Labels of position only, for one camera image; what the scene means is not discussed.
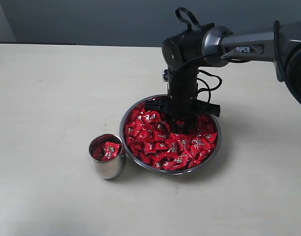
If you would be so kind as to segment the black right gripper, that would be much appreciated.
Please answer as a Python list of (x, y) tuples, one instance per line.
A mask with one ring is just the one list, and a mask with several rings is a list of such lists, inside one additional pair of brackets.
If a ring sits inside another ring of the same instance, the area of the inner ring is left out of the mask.
[[(213, 75), (198, 67), (190, 67), (174, 71), (168, 68), (167, 95), (145, 102), (146, 110), (155, 110), (166, 115), (165, 121), (169, 124), (169, 131), (179, 132), (178, 120), (185, 120), (182, 133), (193, 135), (199, 131), (198, 117), (202, 115), (220, 116), (220, 105), (210, 102), (211, 92), (221, 86), (221, 77)], [(202, 73), (217, 78), (219, 83), (211, 88), (208, 84), (198, 88), (197, 77)]]

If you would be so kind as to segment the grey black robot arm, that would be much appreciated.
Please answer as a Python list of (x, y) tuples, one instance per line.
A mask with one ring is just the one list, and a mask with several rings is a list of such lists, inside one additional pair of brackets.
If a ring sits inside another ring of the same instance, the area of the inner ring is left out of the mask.
[(167, 95), (147, 101), (145, 107), (168, 120), (196, 120), (201, 115), (219, 116), (220, 106), (197, 98), (200, 67), (223, 67), (228, 63), (272, 62), (276, 76), (301, 104), (301, 22), (280, 24), (233, 33), (214, 24), (188, 29), (166, 39), (162, 54), (167, 64), (164, 79)]

